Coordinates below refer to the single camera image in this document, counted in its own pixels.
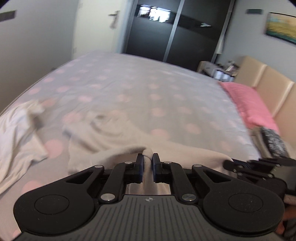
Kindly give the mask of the cream sweatshirt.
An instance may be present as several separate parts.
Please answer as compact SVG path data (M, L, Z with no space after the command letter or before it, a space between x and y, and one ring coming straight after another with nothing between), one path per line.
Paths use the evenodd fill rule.
M143 132L125 114L96 113L89 111L80 120L67 123L63 132L69 137L68 172L77 173L91 166L102 165L113 169L115 165L144 156L144 177L141 184L130 184L127 194L168 195L170 187L158 184L152 178L152 156L159 155L161 161L171 161L183 168L201 164L223 174L225 160L230 157L211 150L200 149L167 141Z

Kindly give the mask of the black patterned bag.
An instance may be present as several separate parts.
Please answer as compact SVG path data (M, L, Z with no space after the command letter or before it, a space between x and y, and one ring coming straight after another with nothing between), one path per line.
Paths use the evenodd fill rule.
M250 131L250 135L263 158L290 157L285 142L275 130L257 126Z

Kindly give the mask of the pink pillow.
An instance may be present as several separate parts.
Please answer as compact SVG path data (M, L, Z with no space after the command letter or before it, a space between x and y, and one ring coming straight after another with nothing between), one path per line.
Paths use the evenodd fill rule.
M254 88L235 82L219 84L236 105L247 128L263 126L280 133L270 111Z

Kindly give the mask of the grey pink-dotted bed sheet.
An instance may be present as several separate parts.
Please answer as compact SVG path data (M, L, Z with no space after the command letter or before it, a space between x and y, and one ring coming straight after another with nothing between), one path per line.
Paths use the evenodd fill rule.
M49 156L32 162L25 175L1 193L2 240L20 233L13 207L21 195L71 175L69 137L63 127L89 111L125 114L143 132L177 144L241 161L259 158L235 104L219 82L167 63L93 51L40 79L4 114L31 100L45 109L35 125Z

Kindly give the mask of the beige padded headboard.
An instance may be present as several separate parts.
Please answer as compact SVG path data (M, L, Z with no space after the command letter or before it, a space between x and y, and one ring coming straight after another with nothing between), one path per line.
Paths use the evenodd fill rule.
M295 148L295 82L250 56L243 57L234 81L258 92L281 137Z

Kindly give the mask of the cluttered bedside table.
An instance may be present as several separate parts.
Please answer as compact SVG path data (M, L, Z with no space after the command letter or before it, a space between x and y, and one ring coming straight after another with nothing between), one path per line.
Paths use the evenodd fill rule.
M231 64L224 68L224 66L216 65L209 61L201 61L197 68L198 73L222 82L233 82L238 71L239 66L236 64Z

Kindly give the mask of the white crumpled garment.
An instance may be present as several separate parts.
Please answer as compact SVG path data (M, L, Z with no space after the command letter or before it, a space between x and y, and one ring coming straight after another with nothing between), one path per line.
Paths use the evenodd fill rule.
M44 111L40 102L31 100L1 116L1 193L25 175L32 162L48 158L35 125Z

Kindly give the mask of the black sliding wardrobe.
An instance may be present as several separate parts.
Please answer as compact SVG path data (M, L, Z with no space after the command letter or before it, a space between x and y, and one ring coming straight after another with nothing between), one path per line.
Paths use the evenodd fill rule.
M214 63L235 1L132 1L123 52L196 71Z

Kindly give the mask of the framed yellow field painting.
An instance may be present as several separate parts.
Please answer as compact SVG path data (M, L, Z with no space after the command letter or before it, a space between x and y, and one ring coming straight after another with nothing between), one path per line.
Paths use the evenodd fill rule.
M269 12L266 19L265 34L295 45L295 16Z

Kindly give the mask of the white room door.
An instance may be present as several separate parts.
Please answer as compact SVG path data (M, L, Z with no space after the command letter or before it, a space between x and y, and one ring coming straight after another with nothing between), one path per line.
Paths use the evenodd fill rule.
M72 59L99 50L121 53L134 1L83 0L76 12Z

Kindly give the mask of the grey wall switch plate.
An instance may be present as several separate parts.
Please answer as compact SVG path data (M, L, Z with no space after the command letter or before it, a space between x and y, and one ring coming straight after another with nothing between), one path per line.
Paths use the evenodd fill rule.
M248 15L262 15L263 9L247 9L245 13Z

